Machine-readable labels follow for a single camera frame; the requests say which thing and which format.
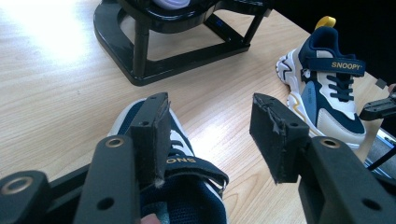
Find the children's sneaker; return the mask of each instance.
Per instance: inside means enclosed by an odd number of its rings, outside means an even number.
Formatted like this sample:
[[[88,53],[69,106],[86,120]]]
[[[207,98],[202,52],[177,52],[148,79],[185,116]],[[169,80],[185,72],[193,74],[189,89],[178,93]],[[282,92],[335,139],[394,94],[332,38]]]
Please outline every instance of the children's sneaker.
[[[352,149],[366,135],[352,92],[353,77],[364,71],[364,62],[339,51],[338,33],[327,26],[276,64],[280,80],[290,85],[288,107],[309,125],[310,136],[334,137]]]
[[[126,134],[145,101],[142,99],[128,105],[108,136]],[[169,112],[172,148],[167,158],[165,181],[160,187],[152,184],[141,190],[141,217],[155,213],[161,223],[228,223],[221,199],[229,182],[228,176],[209,161],[194,156],[175,113],[171,109]]]

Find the light wood surface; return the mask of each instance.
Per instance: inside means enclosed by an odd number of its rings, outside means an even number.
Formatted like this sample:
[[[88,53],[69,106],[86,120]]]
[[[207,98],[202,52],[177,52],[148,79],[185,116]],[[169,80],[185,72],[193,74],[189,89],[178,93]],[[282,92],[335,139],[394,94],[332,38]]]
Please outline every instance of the light wood surface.
[[[49,180],[89,163],[96,144],[129,103],[167,91],[198,157],[225,171],[231,223],[305,223],[298,184],[276,186],[248,133],[252,95],[286,103],[277,59],[308,33],[276,11],[265,18],[248,52],[144,86],[133,86],[99,44],[92,16],[100,1],[3,1],[0,4],[0,178],[40,170]],[[251,17],[217,12],[244,34]],[[126,34],[133,21],[125,20]],[[159,59],[219,39],[204,26],[177,35],[151,33]],[[354,84],[358,110],[388,94],[366,75]],[[365,122],[365,158],[381,120]]]

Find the black stand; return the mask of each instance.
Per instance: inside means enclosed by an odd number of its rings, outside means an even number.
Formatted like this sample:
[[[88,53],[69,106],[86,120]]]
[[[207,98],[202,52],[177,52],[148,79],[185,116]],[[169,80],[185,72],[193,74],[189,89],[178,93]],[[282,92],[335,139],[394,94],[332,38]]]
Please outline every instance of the black stand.
[[[266,0],[206,0],[194,6],[167,11],[154,6],[149,0],[142,3],[104,0],[95,10],[93,23],[98,40],[124,75],[132,84],[144,86],[247,51],[263,17],[268,16],[272,8],[273,2]],[[214,15],[213,12],[218,9],[253,15],[253,22],[245,36]],[[120,23],[128,14],[135,21],[134,43],[120,28]],[[148,60],[149,30],[174,34],[202,23],[222,38],[224,43],[159,61]]]

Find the shoe sole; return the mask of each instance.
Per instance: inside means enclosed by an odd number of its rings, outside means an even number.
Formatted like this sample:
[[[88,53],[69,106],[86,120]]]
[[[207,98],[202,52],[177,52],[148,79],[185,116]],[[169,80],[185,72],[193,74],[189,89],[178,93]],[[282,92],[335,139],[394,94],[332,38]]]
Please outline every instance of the shoe sole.
[[[295,115],[297,115],[309,126],[310,137],[326,136],[312,123],[306,114],[303,99],[300,95],[299,80],[296,76],[296,71],[300,69],[296,68],[296,64],[294,64],[293,61],[293,53],[295,50],[296,49],[292,50],[287,55],[280,57],[279,61],[276,63],[277,76],[284,84],[290,86],[290,94],[288,96],[287,106]],[[357,144],[346,144],[353,150],[359,148],[359,145]]]

